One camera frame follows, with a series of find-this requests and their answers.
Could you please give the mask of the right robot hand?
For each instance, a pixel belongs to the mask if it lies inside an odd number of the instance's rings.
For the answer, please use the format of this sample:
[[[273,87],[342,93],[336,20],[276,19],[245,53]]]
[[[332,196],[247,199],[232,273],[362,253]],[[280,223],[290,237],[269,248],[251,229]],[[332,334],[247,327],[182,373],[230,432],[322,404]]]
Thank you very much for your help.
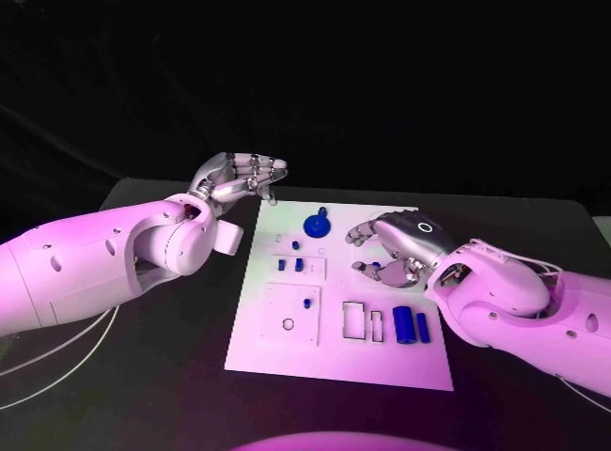
[[[345,243],[359,247],[375,238],[391,262],[384,266],[355,261],[351,268],[390,288],[408,288],[430,274],[457,248],[440,226],[417,210],[391,211],[355,225]]]

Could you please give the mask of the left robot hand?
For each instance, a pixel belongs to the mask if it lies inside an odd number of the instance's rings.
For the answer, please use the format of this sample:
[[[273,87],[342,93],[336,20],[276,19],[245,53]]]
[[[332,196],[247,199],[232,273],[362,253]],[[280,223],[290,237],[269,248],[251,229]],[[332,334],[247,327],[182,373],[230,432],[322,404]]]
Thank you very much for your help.
[[[217,153],[204,162],[191,179],[188,194],[211,207],[214,215],[222,215],[245,196],[257,196],[276,204],[271,184],[287,174],[282,159],[254,153]]]

